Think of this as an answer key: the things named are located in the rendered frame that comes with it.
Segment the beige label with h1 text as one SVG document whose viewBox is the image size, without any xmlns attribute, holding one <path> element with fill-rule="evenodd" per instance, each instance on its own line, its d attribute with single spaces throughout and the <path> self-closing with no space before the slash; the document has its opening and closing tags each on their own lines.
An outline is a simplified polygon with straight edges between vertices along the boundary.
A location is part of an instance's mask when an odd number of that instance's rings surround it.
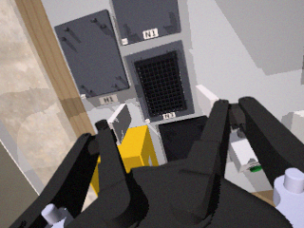
<svg viewBox="0 0 304 228">
<path fill-rule="evenodd" d="M 117 94 L 114 95 L 110 95 L 110 96 L 105 96 L 102 98 L 99 98 L 101 105 L 105 105 L 105 104 L 110 104 L 110 103 L 114 103 L 114 102 L 118 102 L 118 97 Z"/>
</svg>

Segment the grey bench mat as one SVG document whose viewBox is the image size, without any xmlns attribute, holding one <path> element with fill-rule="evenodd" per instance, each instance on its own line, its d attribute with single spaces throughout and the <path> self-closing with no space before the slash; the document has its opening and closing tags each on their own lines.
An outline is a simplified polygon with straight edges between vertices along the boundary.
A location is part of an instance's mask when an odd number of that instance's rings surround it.
<svg viewBox="0 0 304 228">
<path fill-rule="evenodd" d="M 129 89 L 82 99 L 96 134 L 95 123 L 107 121 L 127 104 L 131 124 L 147 125 L 158 164 L 167 163 L 159 124 L 205 116 L 196 86 L 238 103 L 255 97 L 290 131 L 293 115 L 304 110 L 304 0 L 178 0 L 181 32 L 124 46 L 112 0 L 41 0 L 74 82 L 55 26 L 105 10 L 109 11 Z M 125 56 L 182 40 L 195 114 L 145 123 Z M 100 99 L 117 94 L 118 102 Z M 238 173 L 229 151 L 225 179 L 253 193 L 273 190 L 263 170 Z"/>
</svg>

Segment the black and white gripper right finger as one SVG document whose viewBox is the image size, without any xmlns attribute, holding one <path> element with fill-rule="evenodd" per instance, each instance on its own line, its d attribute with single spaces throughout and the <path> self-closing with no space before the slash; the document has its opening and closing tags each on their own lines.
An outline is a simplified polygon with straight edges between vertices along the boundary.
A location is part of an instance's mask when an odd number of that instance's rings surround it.
<svg viewBox="0 0 304 228">
<path fill-rule="evenodd" d="M 168 191 L 176 220 L 190 226 L 204 220 L 215 174 L 225 176 L 231 124 L 239 124 L 274 189 L 275 208 L 304 228 L 304 143 L 254 97 L 229 104 L 203 85 L 196 91 L 208 120 Z"/>
</svg>

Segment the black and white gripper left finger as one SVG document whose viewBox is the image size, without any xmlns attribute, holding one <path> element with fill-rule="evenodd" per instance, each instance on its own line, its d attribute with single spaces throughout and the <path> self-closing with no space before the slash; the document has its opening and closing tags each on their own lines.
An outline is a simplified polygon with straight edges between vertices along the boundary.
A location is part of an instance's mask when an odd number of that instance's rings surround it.
<svg viewBox="0 0 304 228">
<path fill-rule="evenodd" d="M 130 227 L 137 209 L 118 145 L 131 121 L 127 104 L 121 104 L 108 121 L 95 123 L 98 134 L 82 134 L 40 196 L 9 228 L 65 228 L 82 212 L 99 156 L 100 217 L 107 228 Z"/>
</svg>

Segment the yellow open-top box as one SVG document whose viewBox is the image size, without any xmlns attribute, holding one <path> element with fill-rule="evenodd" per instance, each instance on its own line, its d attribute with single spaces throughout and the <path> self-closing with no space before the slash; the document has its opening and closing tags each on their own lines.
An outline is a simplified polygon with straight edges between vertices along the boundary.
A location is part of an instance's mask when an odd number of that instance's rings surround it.
<svg viewBox="0 0 304 228">
<path fill-rule="evenodd" d="M 147 125 L 128 128 L 118 148 L 127 173 L 133 167 L 159 166 Z M 99 192 L 98 163 L 100 157 L 90 183 L 96 195 Z"/>
</svg>

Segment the black multi-well plate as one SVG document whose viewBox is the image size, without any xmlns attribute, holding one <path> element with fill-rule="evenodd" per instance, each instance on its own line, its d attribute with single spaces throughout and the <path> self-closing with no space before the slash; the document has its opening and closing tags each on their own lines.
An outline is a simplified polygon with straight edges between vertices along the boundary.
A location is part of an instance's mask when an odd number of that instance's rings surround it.
<svg viewBox="0 0 304 228">
<path fill-rule="evenodd" d="M 186 109 L 176 51 L 135 62 L 135 65 L 150 117 Z"/>
</svg>

